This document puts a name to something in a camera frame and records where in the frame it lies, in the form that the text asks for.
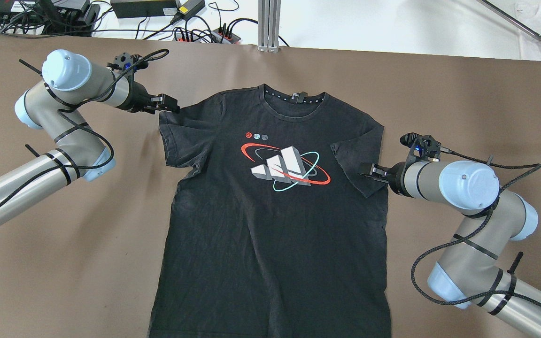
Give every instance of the table surface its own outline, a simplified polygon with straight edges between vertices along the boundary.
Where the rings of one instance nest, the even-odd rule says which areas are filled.
[[[221,12],[223,23],[239,17],[258,19],[257,1],[238,0],[238,3],[238,10]],[[513,17],[517,3],[520,1],[492,1]],[[541,0],[523,3],[541,5]],[[236,7],[232,0],[217,0],[217,5],[225,9]],[[103,12],[108,6],[101,4],[101,8]],[[212,29],[218,27],[216,10],[206,7],[199,15]],[[133,30],[141,20],[118,19],[112,12],[101,20],[100,30]],[[169,20],[169,17],[151,17],[141,28],[158,30]],[[187,27],[206,26],[192,19]],[[258,28],[253,23],[240,22],[234,33],[243,38],[242,43],[258,42]],[[140,32],[138,38],[149,34]],[[292,47],[522,59],[520,31],[476,0],[284,0],[279,34]],[[135,32],[106,31],[94,36],[135,38]]]

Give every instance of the t-shirt sleeve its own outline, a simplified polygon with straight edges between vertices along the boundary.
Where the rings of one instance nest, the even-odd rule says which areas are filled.
[[[374,194],[385,183],[358,174],[360,163],[378,163],[384,127],[373,121],[367,124],[363,134],[331,144],[333,155],[351,184],[365,197]]]
[[[223,96],[215,94],[179,113],[162,111],[160,134],[164,143],[166,165],[199,169],[208,152],[223,115]]]

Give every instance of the printed logo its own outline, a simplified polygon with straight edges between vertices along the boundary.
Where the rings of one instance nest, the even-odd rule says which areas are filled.
[[[300,154],[299,150],[294,146],[281,149],[258,143],[243,144],[241,152],[252,162],[256,162],[256,160],[253,160],[247,153],[249,148],[251,148],[250,154],[255,154],[262,161],[266,160],[266,164],[260,164],[251,168],[252,175],[258,179],[272,180],[274,191],[289,190],[296,185],[325,185],[331,182],[329,174],[322,167],[318,166],[318,160],[320,160],[318,152]],[[325,180],[311,179],[318,176],[319,172],[323,173],[326,177]]]

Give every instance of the t-shirt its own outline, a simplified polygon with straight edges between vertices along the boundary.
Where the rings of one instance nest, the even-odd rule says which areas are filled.
[[[162,112],[178,183],[150,338],[384,338],[383,126],[267,85]]]

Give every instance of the white label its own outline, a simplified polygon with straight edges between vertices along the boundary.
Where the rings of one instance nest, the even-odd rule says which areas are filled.
[[[33,6],[36,1],[22,1],[22,2],[24,2],[28,6]],[[11,6],[11,9],[9,11],[11,11],[11,12],[24,12],[27,9],[28,9],[27,6],[22,5],[19,1],[15,1],[14,4]]]
[[[163,8],[164,15],[175,15],[177,13],[176,8]]]

